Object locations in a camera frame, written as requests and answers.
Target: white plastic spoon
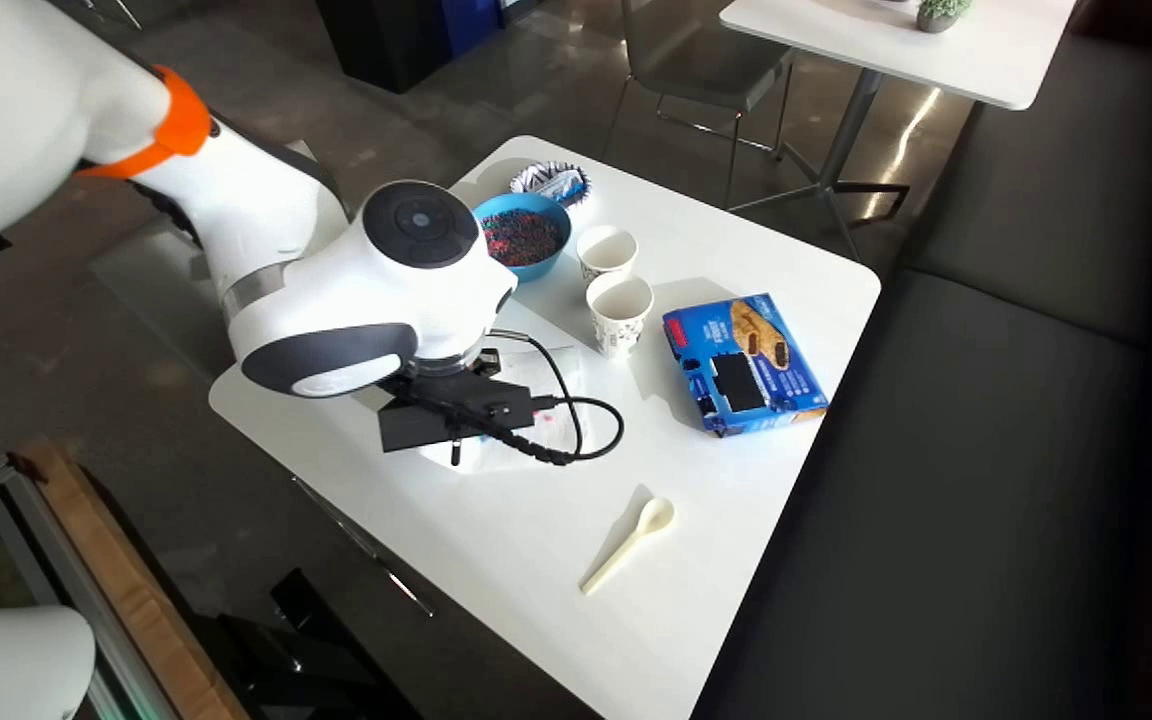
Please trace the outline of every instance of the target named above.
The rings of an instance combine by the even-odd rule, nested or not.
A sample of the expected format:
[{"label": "white plastic spoon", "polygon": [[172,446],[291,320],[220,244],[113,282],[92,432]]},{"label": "white plastic spoon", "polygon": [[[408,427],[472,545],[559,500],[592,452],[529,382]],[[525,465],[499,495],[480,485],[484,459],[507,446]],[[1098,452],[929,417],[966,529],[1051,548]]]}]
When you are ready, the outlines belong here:
[{"label": "white plastic spoon", "polygon": [[649,537],[661,537],[670,523],[670,518],[674,518],[670,500],[650,495],[641,508],[641,520],[631,523],[631,532],[616,545],[616,553],[582,576],[579,592],[582,598],[598,592]]}]

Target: blue bowl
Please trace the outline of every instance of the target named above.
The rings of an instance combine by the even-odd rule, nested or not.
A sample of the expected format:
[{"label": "blue bowl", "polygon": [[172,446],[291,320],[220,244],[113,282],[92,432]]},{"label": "blue bowl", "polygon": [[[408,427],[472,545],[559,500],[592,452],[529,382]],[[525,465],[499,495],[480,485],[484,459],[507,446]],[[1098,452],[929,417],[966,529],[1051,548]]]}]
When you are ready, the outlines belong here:
[{"label": "blue bowl", "polygon": [[484,201],[472,218],[484,228],[488,254],[512,268],[520,285],[548,276],[572,240],[572,218],[548,196],[505,192]]}]

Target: gray floor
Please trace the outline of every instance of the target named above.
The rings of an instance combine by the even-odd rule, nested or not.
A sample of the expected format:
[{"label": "gray floor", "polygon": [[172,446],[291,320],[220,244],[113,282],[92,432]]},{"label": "gray floor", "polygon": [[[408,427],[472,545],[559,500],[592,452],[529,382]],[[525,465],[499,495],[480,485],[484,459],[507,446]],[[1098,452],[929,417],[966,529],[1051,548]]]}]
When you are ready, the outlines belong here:
[{"label": "gray floor", "polygon": [[[139,33],[116,5],[96,5],[96,23],[139,62],[178,70],[217,114],[262,140],[306,140],[349,206],[395,175],[449,185],[517,134],[717,201],[725,147],[650,125],[650,96],[631,87],[611,134],[622,85],[611,5],[548,0],[402,96],[335,72],[310,5],[133,0]],[[822,155],[851,75],[822,62],[798,65],[786,140],[809,159]],[[847,166],[847,175],[911,185],[896,223],[858,233],[870,260],[900,249],[966,107],[938,96],[937,114],[918,117],[924,104],[929,87],[883,85]],[[770,134],[766,125],[770,107],[752,122],[755,134]],[[739,155],[739,196],[786,185],[798,185],[790,166]],[[770,207],[760,221],[786,228],[794,218]],[[426,620],[400,599],[289,474],[208,414],[204,375],[98,288],[92,266],[154,223],[129,189],[73,180],[7,233],[17,249],[0,258],[0,452],[31,436],[73,447],[196,614],[273,625],[269,587],[305,569],[424,715],[579,715],[566,694],[455,610],[440,605]],[[811,223],[790,233],[832,249]]]}]

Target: white table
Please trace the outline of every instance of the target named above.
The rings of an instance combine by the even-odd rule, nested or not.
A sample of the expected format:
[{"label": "white table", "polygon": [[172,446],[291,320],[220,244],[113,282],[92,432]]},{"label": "white table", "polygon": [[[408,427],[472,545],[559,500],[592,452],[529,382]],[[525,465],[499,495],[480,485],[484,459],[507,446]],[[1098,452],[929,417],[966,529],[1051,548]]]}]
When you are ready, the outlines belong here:
[{"label": "white table", "polygon": [[719,11],[727,29],[858,70],[819,180],[752,206],[819,192],[835,223],[847,228],[835,192],[900,192],[883,185],[840,185],[881,75],[1023,114],[1047,75],[1071,5],[1076,0],[971,0],[947,33],[929,37],[911,29],[914,0],[731,0]]},{"label": "white table", "polygon": [[[476,206],[531,159],[587,174],[597,201],[575,213],[579,228],[611,221],[635,233],[641,268],[661,296],[650,329],[665,309],[770,291],[819,383],[835,394],[881,296],[868,268],[531,137],[495,147],[453,192]],[[622,446],[597,465],[499,457],[462,475],[419,452],[382,457],[362,400],[289,400],[240,374],[217,382],[210,408],[587,710],[616,720],[688,715],[819,417],[727,440],[698,432],[665,332],[649,332],[622,363],[604,361],[592,352],[579,291],[566,254],[499,323],[556,347],[572,394],[622,414]],[[575,583],[627,529],[642,491],[670,495],[679,523],[604,592],[579,598]]]}]

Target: couch cushion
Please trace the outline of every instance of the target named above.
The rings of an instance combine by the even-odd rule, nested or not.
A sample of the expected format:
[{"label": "couch cushion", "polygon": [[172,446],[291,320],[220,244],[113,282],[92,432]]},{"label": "couch cushion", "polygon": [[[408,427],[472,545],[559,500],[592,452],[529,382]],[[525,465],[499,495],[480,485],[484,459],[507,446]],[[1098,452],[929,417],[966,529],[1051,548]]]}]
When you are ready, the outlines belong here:
[{"label": "couch cushion", "polygon": [[1066,37],[1029,114],[974,107],[911,244],[911,268],[1139,340],[1152,51]]},{"label": "couch cushion", "polygon": [[907,276],[717,715],[1109,715],[1139,357]]}]

